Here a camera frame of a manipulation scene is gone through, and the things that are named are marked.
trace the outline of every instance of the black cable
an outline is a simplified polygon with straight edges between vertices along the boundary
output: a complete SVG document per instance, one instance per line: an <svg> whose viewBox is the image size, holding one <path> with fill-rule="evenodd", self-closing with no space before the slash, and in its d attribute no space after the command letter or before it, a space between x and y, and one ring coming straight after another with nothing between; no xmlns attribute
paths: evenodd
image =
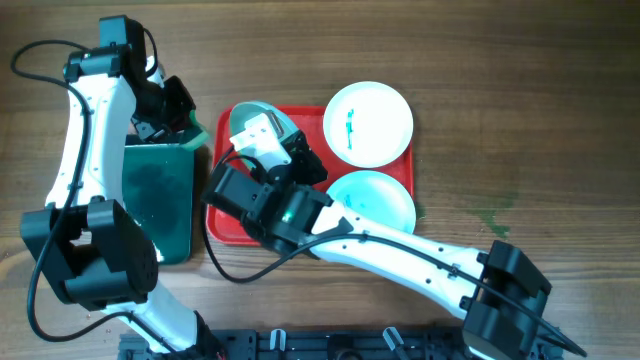
<svg viewBox="0 0 640 360"><path fill-rule="evenodd" d="M220 264L218 263L217 259L215 258L215 255L213 254L213 251L211 250L211 245L209 245L209 241L207 238L207 232L206 232L206 228L204 227L204 221L202 221L203 224L203 236L204 236L204 240L205 240L205 246L207 248L207 252L209 253L209 256L211 257L211 261L213 262L214 266L216 267L216 269L220 272L220 274L227 280L237 283L237 284L245 284L245 283L249 283L255 280L260 279L261 277L267 275L268 273L272 272L273 270L277 269L279 266L281 266L282 264L284 264L285 262L293 259L295 256L324 243L327 242L331 242L331 241L337 241L337 240L346 240L346 239L354 239L354 240L360 240L360 241L373 241L373 242L377 242L380 244L384 244L384 245L388 245L391 247L394 247L396 249L405 251L410 253L411 255L417 256L423 260L426 260L430 263L432 263L433 265L437 266L439 269L445 270L451 274L454 274L455 276L459 276L464 280L469 281L470 283L474 284L477 287L482 288L484 291L487 291L489 293L491 293L492 295L500 298L500 300L504 301L505 303L509 304L510 306L516 308L518 311L521 311L522 313L524 313L525 315L527 315L529 318L531 318L534 322L538 323L540 326L544 327L546 330L548 330L551 334L553 334L555 337L557 337L558 339L560 339L560 341L563 344L559 344L562 348L564 348L567 351L570 351L574 354L578 354L581 355L583 357L587 356L587 353L580 347L578 346L576 343L574 343L571 339L569 339L566 335L564 335L563 333L561 333L558 329L556 329L555 327L553 327L551 324L549 324L547 321L545 321L543 318L541 318L540 316L538 316L536 313L534 313L533 311L529 310L528 308L516 303L515 301L513 301L511 298L505 296L504 294L500 293L497 290L494 290L491 286L485 284L483 281L476 279L475 277L465 273L464 271L459 270L458 268L449 265L441 260L438 260L437 258L425 254L423 252L420 252L414 248L411 248L409 246L406 246L404 244L400 244L398 242L389 240L389 239L385 239L385 238L381 238L381 237L377 237L377 236L372 236L372 235L365 235L365 234L343 234L343 235L333 235L333 236L327 236L324 238L320 238L311 242L308 242L306 244L301 245L298 249L296 249L295 251L293 251L292 253L285 255L283 257L281 257L280 259L278 259L276 262L274 262L273 264L267 266L266 268L264 268L263 270L248 276L248 277L244 277L244 278L238 278L238 277L234 277L229 275L226 271L224 271L224 269L220 266Z"/></svg>
<svg viewBox="0 0 640 360"><path fill-rule="evenodd" d="M153 65L149 71L145 72L145 76L149 77L153 75L154 72L158 69L158 48L156 48L156 42L153 40L153 36L151 35L151 31L147 28L143 28L144 33L149 37L149 41L151 41L151 46L153 46Z"/></svg>
<svg viewBox="0 0 640 360"><path fill-rule="evenodd" d="M87 153L87 146L89 143L89 133L90 133L89 127L90 127L90 116L91 116L87 101L84 99L84 97L82 96L82 94L80 94L78 90L76 90L74 87L72 87L68 83L62 80L49 77L49 76L24 72L16 67L18 58L27 50L37 46L41 46L41 45L52 45L52 44L73 46L83 51L88 50L88 48L82 45L73 43L71 41L41 40L41 41L36 41L28 45L25 45L24 47L16 51L13 57L11 58L11 71L13 71L13 73L15 73L16 75L27 78L27 79L44 81L51 84L55 84L71 92L78 99L78 102L80 102L80 106L82 108L82 117L84 120L83 128L82 128L82 137L80 140L80 148L78 150L78 157L77 157L75 168L73 170L71 184L69 186L69 194L67 196L67 199L64 202L64 205L60 209L58 218L53 224L53 228L51 229L49 237L44 242L42 251L40 252L40 255L38 255L35 268L33 269L33 273L31 274L31 281L29 283L29 290L27 293L27 318L29 320L29 325L31 326L31 329L33 330L33 332L43 340L46 340L49 342L65 342L65 341L75 340L87 334L88 332L94 330L100 325L106 323L107 321L113 318L122 316L122 317L126 317L130 322L133 322L136 325L138 325L143 331L149 334L149 336L151 336L154 340L156 340L158 343L164 346L172 354L176 354L175 349L173 349L162 337L160 337L155 332L153 332L146 324L140 321L140 319L138 319L133 313L129 313L129 312L116 312L116 313L106 315L102 319L94 322L93 324L85 327L84 329L81 329L73 334L63 335L63 336L49 335L44 330L42 330L42 328L40 327L40 324L38 324L38 320L36 318L36 309L35 309L35 299L36 299L36 291L38 288L38 280L42 272L42 267L44 266L47 256L49 255L49 251L51 250L51 245L56 240L56 238L60 236L61 233L63 233L61 229L64 226L66 214L69 212L69 209L71 208L71 204L73 203L73 199L75 199L79 189L78 184L80 183L80 176L82 174L82 169L84 166L84 161Z"/></svg>

